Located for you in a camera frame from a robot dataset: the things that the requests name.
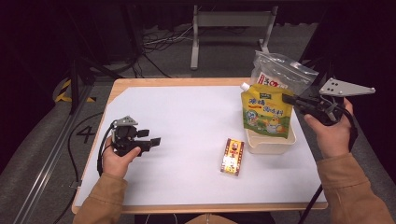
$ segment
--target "dark background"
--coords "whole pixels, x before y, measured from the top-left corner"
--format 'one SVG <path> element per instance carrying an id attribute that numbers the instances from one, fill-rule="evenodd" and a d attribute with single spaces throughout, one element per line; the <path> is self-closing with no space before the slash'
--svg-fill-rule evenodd
<path id="1" fill-rule="evenodd" d="M 158 25 L 172 30 L 191 22 L 192 14 L 192 6 L 128 6 L 130 23 L 126 24 L 118 5 L 73 5 L 66 10 L 54 4 L 58 22 L 45 7 L 47 3 L 0 3 L 0 89 L 4 99 L 0 171 L 25 136 L 53 108 L 52 92 L 68 76 L 74 53 L 99 64 L 133 62 L 140 54 L 143 27 Z M 349 2 L 340 7 L 285 5 L 279 8 L 276 22 L 322 21 L 305 58 L 330 57 L 337 78 L 376 88 L 374 95 L 350 100 L 375 154 L 396 182 L 393 6 L 394 1 Z M 67 38 L 60 35 L 59 24 L 64 25 Z"/>

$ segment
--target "brown jacket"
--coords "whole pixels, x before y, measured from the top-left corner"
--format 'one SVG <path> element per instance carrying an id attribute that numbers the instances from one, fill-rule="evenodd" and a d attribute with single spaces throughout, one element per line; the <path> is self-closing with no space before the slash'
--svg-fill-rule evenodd
<path id="1" fill-rule="evenodd" d="M 318 173 L 332 211 L 332 223 L 394 223 L 352 154 L 319 161 Z M 117 223 L 126 187 L 125 180 L 102 174 L 73 223 Z"/>

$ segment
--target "gray floor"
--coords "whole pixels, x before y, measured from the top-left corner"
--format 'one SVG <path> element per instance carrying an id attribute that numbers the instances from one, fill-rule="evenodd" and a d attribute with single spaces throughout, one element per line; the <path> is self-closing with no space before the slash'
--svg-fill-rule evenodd
<path id="1" fill-rule="evenodd" d="M 315 28 L 315 25 L 305 24 L 277 26 L 271 35 L 269 50 L 298 60 Z M 190 70 L 190 40 L 175 44 L 164 51 L 152 52 L 148 56 L 171 77 L 249 77 L 253 69 L 254 50 L 259 50 L 256 42 L 259 33 L 252 29 L 247 29 L 241 35 L 221 30 L 204 32 L 201 36 L 200 61 L 197 71 Z M 141 57 L 139 63 L 144 77 L 162 76 L 145 58 Z M 134 77 L 132 70 L 122 75 Z M 74 125 L 91 115 L 104 111 L 111 85 L 109 78 L 98 78 L 90 92 L 91 97 L 96 97 L 96 102 L 84 104 Z M 69 118 L 69 110 L 70 103 L 57 103 L 26 137 L 6 170 L 1 174 L 0 223 L 12 223 L 15 220 Z M 71 137 L 70 148 L 79 175 L 84 170 L 94 137 L 90 136 L 85 143 L 85 136 L 76 135 L 76 133 L 87 127 L 92 127 L 92 133 L 95 133 L 100 119 L 101 116 L 96 116 L 86 120 Z M 315 136 L 303 121 L 302 126 L 314 157 L 319 160 Z M 354 154 L 371 179 L 373 191 L 385 201 L 393 218 L 396 219 L 396 187 L 379 163 L 362 132 L 354 147 Z M 63 147 L 62 155 L 57 160 L 48 184 L 29 216 L 28 223 L 52 223 L 62 213 L 74 192 L 68 187 L 74 180 L 74 176 L 67 147 Z M 272 215 L 279 224 L 297 223 L 299 219 L 297 211 L 273 212 Z M 69 209 L 59 223 L 71 223 L 73 216 Z M 134 223 L 134 217 L 122 215 L 120 223 Z M 330 223 L 329 209 L 312 211 L 305 223 Z"/>

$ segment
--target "yellow pouch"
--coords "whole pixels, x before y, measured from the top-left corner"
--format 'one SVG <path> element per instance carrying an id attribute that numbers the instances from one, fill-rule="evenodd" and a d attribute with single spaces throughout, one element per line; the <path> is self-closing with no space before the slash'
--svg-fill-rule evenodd
<path id="1" fill-rule="evenodd" d="M 288 138 L 292 105 L 282 101 L 282 94 L 293 95 L 287 89 L 261 84 L 245 88 L 241 93 L 244 128 L 263 135 Z"/>

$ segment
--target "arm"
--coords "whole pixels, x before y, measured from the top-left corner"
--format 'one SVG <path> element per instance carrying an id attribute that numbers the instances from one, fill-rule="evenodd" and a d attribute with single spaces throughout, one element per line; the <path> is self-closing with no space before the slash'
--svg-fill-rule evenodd
<path id="1" fill-rule="evenodd" d="M 107 138 L 106 145 L 111 144 Z M 103 153 L 103 174 L 93 187 L 90 195 L 78 210 L 73 223 L 117 223 L 128 183 L 123 179 L 128 164 L 139 154 L 136 147 L 123 157 L 109 147 Z"/>
<path id="2" fill-rule="evenodd" d="M 352 104 L 345 99 L 352 114 Z M 332 223 L 394 223 L 384 202 L 374 195 L 371 184 L 352 154 L 348 142 L 350 123 L 345 116 L 333 126 L 324 126 L 310 115 L 305 121 L 317 134 L 324 160 L 318 173 L 331 208 Z"/>

